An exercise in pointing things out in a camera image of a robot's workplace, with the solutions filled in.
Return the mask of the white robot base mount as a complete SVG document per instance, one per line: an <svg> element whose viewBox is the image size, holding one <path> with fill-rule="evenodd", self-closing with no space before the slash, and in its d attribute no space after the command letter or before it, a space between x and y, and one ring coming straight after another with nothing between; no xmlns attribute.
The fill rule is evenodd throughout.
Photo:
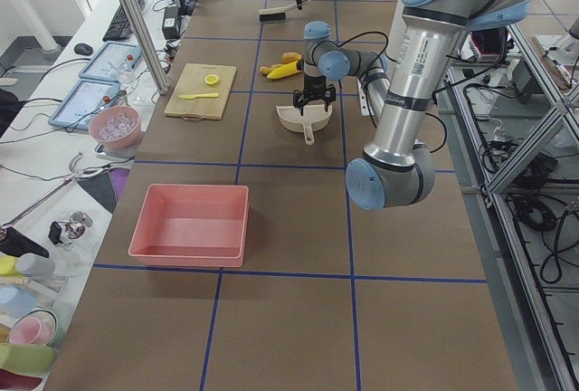
<svg viewBox="0 0 579 391"><path fill-rule="evenodd" d="M372 110L369 108L369 105L367 103L366 95L363 90L362 84L360 81L357 81L356 84L357 84L360 112L364 117L369 117L372 114Z"/></svg>

